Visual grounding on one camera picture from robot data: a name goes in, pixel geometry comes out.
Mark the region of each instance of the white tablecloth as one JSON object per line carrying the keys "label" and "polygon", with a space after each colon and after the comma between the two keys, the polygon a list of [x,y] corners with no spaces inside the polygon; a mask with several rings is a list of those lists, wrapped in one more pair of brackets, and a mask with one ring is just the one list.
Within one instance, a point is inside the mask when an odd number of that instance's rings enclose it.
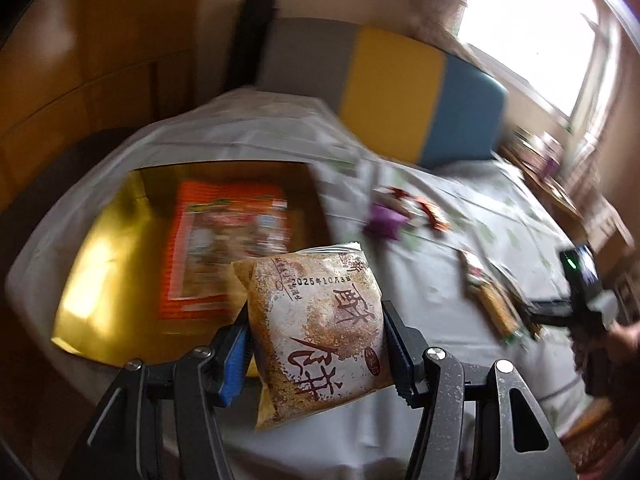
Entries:
{"label": "white tablecloth", "polygon": [[[559,433],[579,415],[584,387],[565,333],[548,330],[540,342],[505,346],[479,306],[464,295],[456,256],[463,245],[507,266],[531,298],[567,293],[556,252],[569,240],[517,170],[484,161],[427,173],[367,150],[319,100],[249,89],[138,131],[56,203],[11,268],[6,288],[12,307],[54,366],[89,400],[99,400],[116,370],[66,354],[49,340],[84,236],[130,170],[225,159],[308,162],[334,241],[363,244],[383,297],[394,302],[407,325],[463,362],[491,365],[510,359],[533,394],[545,399],[542,407]],[[439,237],[423,229],[404,233],[400,242],[367,240],[361,230],[370,190],[388,185],[435,199],[453,231]],[[235,405],[218,414],[237,478],[388,479],[405,468],[420,411],[409,409],[394,388],[255,432],[258,393],[259,383],[250,381]],[[470,438],[473,407],[466,410],[465,437]]]}

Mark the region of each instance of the floor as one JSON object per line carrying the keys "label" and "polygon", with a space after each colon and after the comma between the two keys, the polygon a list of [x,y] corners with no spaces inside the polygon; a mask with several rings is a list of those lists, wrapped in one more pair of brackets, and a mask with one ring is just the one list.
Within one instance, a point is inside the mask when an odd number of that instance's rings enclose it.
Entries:
{"label": "floor", "polygon": [[[71,146],[0,214],[3,283],[49,208],[133,131],[106,130]],[[44,358],[4,294],[0,296],[0,384],[0,436],[38,480],[57,478],[94,408]]]}

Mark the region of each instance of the blue gripper pad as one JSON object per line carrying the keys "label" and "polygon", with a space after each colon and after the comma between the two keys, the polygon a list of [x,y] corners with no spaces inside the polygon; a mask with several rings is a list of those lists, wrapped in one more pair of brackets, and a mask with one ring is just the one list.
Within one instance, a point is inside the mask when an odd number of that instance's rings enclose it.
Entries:
{"label": "blue gripper pad", "polygon": [[254,354],[248,323],[240,327],[223,365],[222,384],[220,385],[220,403],[228,408],[242,390],[247,368]]}

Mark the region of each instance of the metal bolt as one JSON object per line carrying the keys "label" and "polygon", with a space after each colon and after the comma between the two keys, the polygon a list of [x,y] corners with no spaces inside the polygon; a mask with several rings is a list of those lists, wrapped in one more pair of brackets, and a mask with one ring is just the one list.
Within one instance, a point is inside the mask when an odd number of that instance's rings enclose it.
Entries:
{"label": "metal bolt", "polygon": [[140,370],[142,368],[142,361],[140,359],[132,359],[124,367],[129,370],[129,372],[135,372],[136,370]]}
{"label": "metal bolt", "polygon": [[427,349],[427,355],[434,361],[442,361],[447,356],[446,352],[437,346]]}
{"label": "metal bolt", "polygon": [[498,368],[503,374],[510,374],[513,372],[513,363],[511,361],[507,361],[507,359],[500,359],[495,367]]}
{"label": "metal bolt", "polygon": [[193,349],[193,353],[199,359],[206,359],[211,355],[211,348],[208,346],[197,346]]}

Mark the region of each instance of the plastic food bag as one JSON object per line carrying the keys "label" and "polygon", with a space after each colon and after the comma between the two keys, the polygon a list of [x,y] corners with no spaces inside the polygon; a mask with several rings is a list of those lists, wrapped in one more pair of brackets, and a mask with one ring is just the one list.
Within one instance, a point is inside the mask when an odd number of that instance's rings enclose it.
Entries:
{"label": "plastic food bag", "polygon": [[436,231],[449,231],[451,229],[447,217],[438,204],[421,196],[417,196],[415,201],[429,217],[429,222],[433,229],[436,229]]}
{"label": "plastic food bag", "polygon": [[210,317],[240,306],[231,262],[287,252],[287,202],[276,186],[183,182],[166,254],[161,317]]}
{"label": "plastic food bag", "polygon": [[504,342],[511,343],[524,336],[519,314],[507,292],[484,269],[480,258],[469,250],[459,250],[471,292],[489,315]]}
{"label": "plastic food bag", "polygon": [[233,263],[262,380],[257,428],[392,383],[380,288],[357,243]]}

